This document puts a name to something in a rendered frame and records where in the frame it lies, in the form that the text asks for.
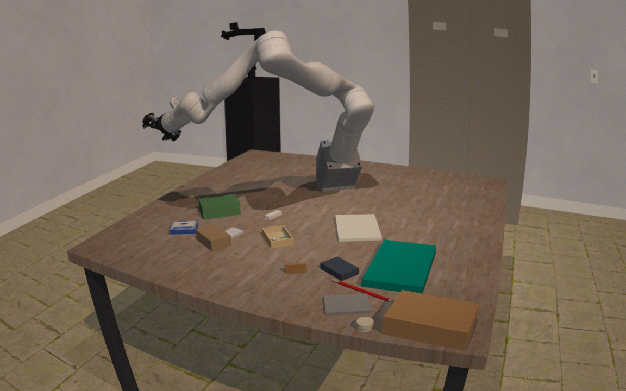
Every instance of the white robotic arm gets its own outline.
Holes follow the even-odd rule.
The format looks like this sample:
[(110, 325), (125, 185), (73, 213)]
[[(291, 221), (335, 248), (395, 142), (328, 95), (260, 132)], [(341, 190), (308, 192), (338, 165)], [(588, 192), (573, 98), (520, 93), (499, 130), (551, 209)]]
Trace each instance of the white robotic arm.
[(340, 100), (345, 112), (337, 121), (330, 157), (337, 163), (349, 163), (373, 114), (371, 99), (362, 87), (326, 65), (320, 62), (304, 64), (296, 59), (289, 40), (280, 31), (259, 37), (236, 62), (204, 87), (202, 97), (196, 92), (188, 92), (181, 100), (171, 99), (172, 109), (159, 117), (160, 126), (173, 134), (189, 122), (201, 124), (206, 121), (214, 108), (238, 89), (256, 62), (271, 74), (291, 80), (314, 94), (335, 96)]

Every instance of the green folder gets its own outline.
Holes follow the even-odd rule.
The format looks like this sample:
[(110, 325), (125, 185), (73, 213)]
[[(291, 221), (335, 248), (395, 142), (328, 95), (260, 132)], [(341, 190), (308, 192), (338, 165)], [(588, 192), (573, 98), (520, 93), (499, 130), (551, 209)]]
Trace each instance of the green folder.
[(241, 214), (241, 202), (235, 194), (199, 199), (199, 213), (204, 220)]
[(368, 265), (361, 286), (424, 293), (434, 255), (435, 245), (384, 240)]

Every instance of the double door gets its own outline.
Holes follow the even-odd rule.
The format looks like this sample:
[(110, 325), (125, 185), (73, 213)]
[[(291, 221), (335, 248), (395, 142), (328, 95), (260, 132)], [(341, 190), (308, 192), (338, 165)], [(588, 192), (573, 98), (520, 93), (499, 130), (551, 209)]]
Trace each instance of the double door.
[(507, 180), (517, 224), (530, 110), (530, 0), (408, 0), (410, 166)]

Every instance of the baseboard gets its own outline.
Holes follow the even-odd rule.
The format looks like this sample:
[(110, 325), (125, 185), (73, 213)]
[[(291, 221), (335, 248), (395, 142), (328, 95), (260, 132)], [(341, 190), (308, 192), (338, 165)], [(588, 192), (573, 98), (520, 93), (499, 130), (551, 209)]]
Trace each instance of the baseboard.
[(16, 228), (19, 228), (21, 225), (29, 223), (30, 221), (33, 221), (38, 217), (45, 215), (45, 213), (53, 211), (66, 203), (76, 200), (80, 196), (83, 196), (85, 193), (89, 193), (89, 191), (93, 191), (100, 186), (104, 186), (107, 183), (110, 183), (111, 181), (120, 178), (123, 175), (127, 175), (138, 168), (146, 166), (147, 164), (152, 163), (152, 161), (167, 161), (169, 163), (183, 163), (193, 164), (196, 166), (216, 167), (224, 163), (226, 159), (220, 157), (194, 156), (188, 154), (147, 154), (146, 156), (125, 164), (124, 166), (112, 170), (109, 173), (98, 176), (94, 180), (90, 180), (83, 185), (77, 186), (62, 195), (52, 198), (52, 200), (49, 200), (45, 203), (38, 205), (37, 207), (25, 211), (24, 213), (21, 213), (20, 215), (11, 218), (10, 220), (4, 221), (0, 224), (0, 237), (15, 230)]
[(539, 195), (524, 194), (521, 197), (521, 206), (626, 220), (626, 209), (623, 208), (577, 203), (576, 201), (558, 200), (556, 198), (541, 197)]

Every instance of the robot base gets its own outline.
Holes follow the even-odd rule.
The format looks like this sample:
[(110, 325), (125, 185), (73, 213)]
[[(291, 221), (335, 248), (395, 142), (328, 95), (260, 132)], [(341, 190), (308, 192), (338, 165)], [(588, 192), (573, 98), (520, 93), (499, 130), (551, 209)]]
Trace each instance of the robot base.
[(330, 157), (329, 140), (323, 140), (318, 147), (318, 157), (315, 165), (315, 181), (320, 191), (348, 190), (356, 187), (356, 181), (361, 173), (359, 152), (354, 152), (350, 163), (337, 163)]

